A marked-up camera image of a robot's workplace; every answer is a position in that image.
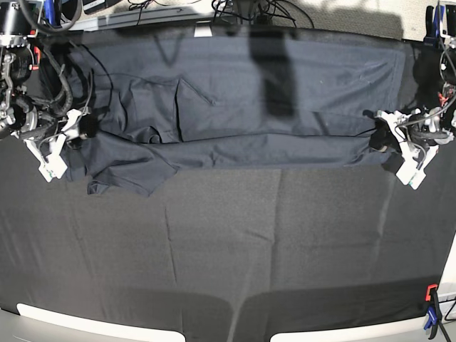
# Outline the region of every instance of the black mat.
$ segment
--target black mat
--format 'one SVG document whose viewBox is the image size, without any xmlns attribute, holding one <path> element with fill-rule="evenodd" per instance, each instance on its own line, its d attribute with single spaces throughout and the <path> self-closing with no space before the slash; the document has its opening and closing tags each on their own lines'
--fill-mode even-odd
<svg viewBox="0 0 456 342">
<path fill-rule="evenodd" d="M 122 34 L 83 40 L 122 44 Z M 148 48 L 160 34 L 168 33 Z M 434 63 L 432 51 L 300 35 L 403 49 L 399 108 L 426 101 L 415 94 L 432 83 L 414 69 Z M 87 180 L 47 184 L 25 146 L 2 141 L 0 307 L 30 304 L 210 342 L 422 316 L 455 233 L 455 152 L 455 144 L 441 149 L 417 191 L 374 165 L 184 171 L 144 198 L 118 188 L 88 196 Z"/>
</svg>

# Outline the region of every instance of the black cloth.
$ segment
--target black cloth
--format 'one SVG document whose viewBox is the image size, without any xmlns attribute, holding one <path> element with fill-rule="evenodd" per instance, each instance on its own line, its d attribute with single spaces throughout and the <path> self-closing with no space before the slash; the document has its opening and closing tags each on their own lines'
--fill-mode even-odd
<svg viewBox="0 0 456 342">
<path fill-rule="evenodd" d="M 81 41 L 130 47 L 140 61 L 138 40 L 138 50 L 156 51 L 163 36 L 179 46 L 188 31 Z M 438 66 L 439 54 L 420 44 L 322 31 L 295 39 L 402 48 L 398 106 L 429 105 L 423 89 L 435 72 L 421 63 Z M 144 73 L 151 63 L 138 62 Z M 24 303 L 175 330 L 189 342 L 387 323 L 424 316 L 455 235 L 456 144 L 441 149 L 417 191 L 380 165 L 359 165 L 187 170 L 150 197 L 118 187 L 88 196 L 86 179 L 46 183 L 16 139 L 2 141 L 0 155 L 0 307 L 11 311 Z"/>
<path fill-rule="evenodd" d="M 91 103 L 100 131 L 81 150 L 93 176 L 89 193 L 117 185 L 149 195 L 189 168 L 341 167 L 388 158 L 363 133 L 375 127 L 372 112 L 397 108 L 400 48 L 285 36 L 176 45 L 136 39 L 72 50 L 69 59 L 82 69 L 73 72 L 74 88 L 86 83 L 87 60 L 103 65 Z M 162 57 L 173 53 L 172 63 Z"/>
</svg>

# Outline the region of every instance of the floor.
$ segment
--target floor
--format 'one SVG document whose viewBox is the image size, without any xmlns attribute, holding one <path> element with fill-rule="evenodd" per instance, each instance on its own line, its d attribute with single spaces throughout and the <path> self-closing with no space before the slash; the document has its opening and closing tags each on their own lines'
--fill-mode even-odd
<svg viewBox="0 0 456 342">
<path fill-rule="evenodd" d="M 421 41 L 425 36 L 426 6 L 435 5 L 436 1 L 426 0 L 292 0 L 313 19 L 316 28 L 345 31 L 372 36 Z M 161 4 L 188 4 L 193 0 L 161 0 Z M 122 0 L 116 6 L 92 16 L 127 11 L 128 0 Z M 303 14 L 288 4 L 283 4 L 296 19 L 298 27 L 309 27 L 309 21 Z M 151 4 L 148 8 L 160 7 Z M 82 15 L 81 19 L 92 16 Z M 275 21 L 276 25 L 290 26 L 286 19 Z"/>
</svg>

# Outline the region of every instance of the blue clamp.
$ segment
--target blue clamp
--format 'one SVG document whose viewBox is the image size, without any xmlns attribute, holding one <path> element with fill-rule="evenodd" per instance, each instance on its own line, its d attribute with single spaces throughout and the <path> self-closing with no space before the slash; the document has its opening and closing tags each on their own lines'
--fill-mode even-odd
<svg viewBox="0 0 456 342">
<path fill-rule="evenodd" d="M 427 314 L 429 316 L 429 319 L 426 322 L 425 330 L 428 330 L 431 326 L 437 324 L 437 315 L 435 314 L 435 310 L 433 307 L 429 306 L 429 308 L 427 309 Z"/>
</svg>

